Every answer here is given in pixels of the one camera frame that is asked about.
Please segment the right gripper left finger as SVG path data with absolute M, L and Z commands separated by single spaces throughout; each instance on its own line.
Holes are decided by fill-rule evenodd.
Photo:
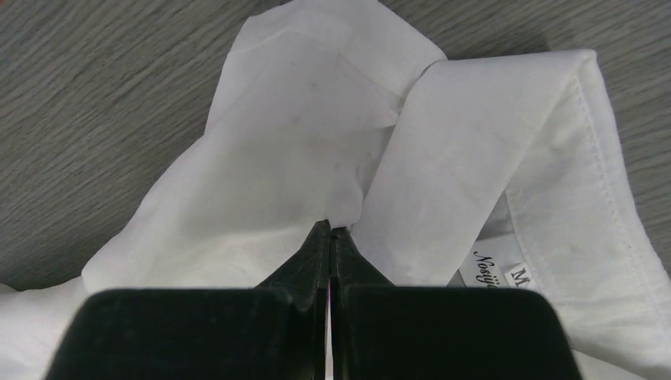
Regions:
M 115 289 L 76 313 L 49 379 L 322 379 L 331 227 L 252 288 Z

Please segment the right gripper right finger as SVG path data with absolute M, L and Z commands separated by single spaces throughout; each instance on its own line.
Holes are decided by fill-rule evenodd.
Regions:
M 579 379 L 555 311 L 527 290 L 402 287 L 332 231 L 337 379 Z

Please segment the white shirt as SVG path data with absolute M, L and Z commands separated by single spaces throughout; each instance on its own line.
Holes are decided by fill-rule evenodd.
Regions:
M 591 50 L 450 60 L 377 1 L 250 17 L 203 135 L 75 278 L 1 287 L 1 376 L 42 379 L 113 288 L 250 287 L 327 219 L 399 285 L 539 291 L 586 379 L 670 376 L 670 280 Z

